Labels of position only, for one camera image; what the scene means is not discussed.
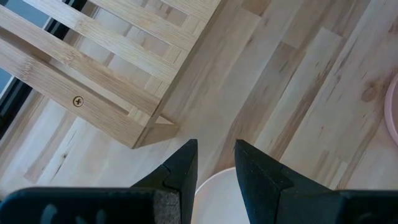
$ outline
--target pink bowl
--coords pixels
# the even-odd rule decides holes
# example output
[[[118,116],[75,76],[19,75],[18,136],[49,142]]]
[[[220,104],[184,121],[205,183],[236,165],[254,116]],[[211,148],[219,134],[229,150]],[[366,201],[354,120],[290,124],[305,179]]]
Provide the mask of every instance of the pink bowl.
[[[398,145],[398,75],[392,80],[387,90],[386,100],[384,102],[384,117],[386,119],[387,129],[394,142]]]

